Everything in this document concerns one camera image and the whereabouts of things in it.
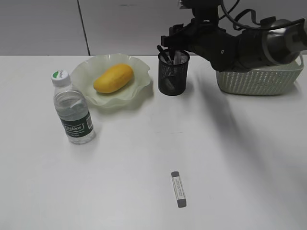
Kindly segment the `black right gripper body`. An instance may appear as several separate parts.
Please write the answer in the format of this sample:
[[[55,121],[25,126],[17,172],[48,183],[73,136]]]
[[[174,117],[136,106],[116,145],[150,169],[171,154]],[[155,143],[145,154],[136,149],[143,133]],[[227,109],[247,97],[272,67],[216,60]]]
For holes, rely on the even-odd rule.
[[[197,42],[204,46],[210,39],[225,36],[225,30],[219,28],[220,0],[180,0],[178,4],[180,9],[191,9],[194,18],[186,26],[170,27],[169,35],[161,37],[163,47],[188,51],[189,46]]]

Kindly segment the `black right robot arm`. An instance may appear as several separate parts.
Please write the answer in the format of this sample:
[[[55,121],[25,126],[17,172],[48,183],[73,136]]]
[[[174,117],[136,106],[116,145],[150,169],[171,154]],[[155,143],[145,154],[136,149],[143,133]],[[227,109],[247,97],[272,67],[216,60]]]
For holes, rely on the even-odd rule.
[[[191,9],[187,25],[176,24],[161,45],[184,50],[209,61],[218,72],[248,72],[253,69],[289,64],[307,49],[307,21],[268,17],[256,21],[256,12],[246,9],[230,16],[222,0],[181,0]]]

